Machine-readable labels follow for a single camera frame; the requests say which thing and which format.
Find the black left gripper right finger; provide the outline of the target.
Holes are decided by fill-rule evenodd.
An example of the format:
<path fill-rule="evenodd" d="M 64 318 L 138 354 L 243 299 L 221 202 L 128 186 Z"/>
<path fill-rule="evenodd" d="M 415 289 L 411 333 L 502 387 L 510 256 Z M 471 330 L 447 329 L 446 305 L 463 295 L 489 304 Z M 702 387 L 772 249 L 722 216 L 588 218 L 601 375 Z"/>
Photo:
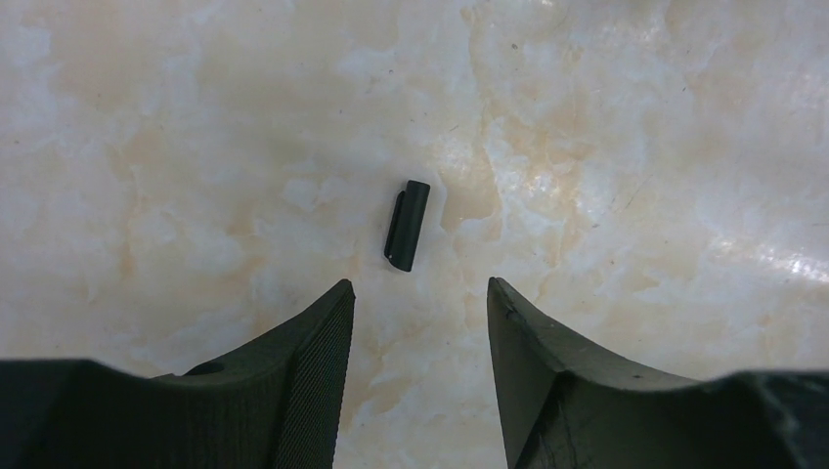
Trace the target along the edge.
<path fill-rule="evenodd" d="M 828 375 L 739 371 L 697 381 L 626 359 L 508 282 L 487 315 L 511 468 L 824 468 Z"/>

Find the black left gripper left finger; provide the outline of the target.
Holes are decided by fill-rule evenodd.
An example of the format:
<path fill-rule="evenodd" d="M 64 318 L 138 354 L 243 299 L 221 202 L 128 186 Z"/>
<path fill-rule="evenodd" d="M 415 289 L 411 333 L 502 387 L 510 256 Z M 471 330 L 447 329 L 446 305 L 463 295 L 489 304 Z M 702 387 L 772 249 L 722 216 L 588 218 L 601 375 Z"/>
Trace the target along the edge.
<path fill-rule="evenodd" d="M 355 294 L 305 311 L 183 375 L 86 359 L 1 363 L 5 468 L 328 468 Z"/>

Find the black marker pen cap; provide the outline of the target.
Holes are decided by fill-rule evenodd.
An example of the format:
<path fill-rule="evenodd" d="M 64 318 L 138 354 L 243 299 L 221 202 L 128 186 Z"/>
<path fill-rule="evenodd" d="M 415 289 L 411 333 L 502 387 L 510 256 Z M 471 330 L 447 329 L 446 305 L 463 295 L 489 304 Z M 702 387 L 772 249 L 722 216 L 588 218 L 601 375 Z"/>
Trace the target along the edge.
<path fill-rule="evenodd" d="M 402 272 L 413 268 L 430 189 L 426 183 L 409 180 L 395 199 L 383 254 Z"/>

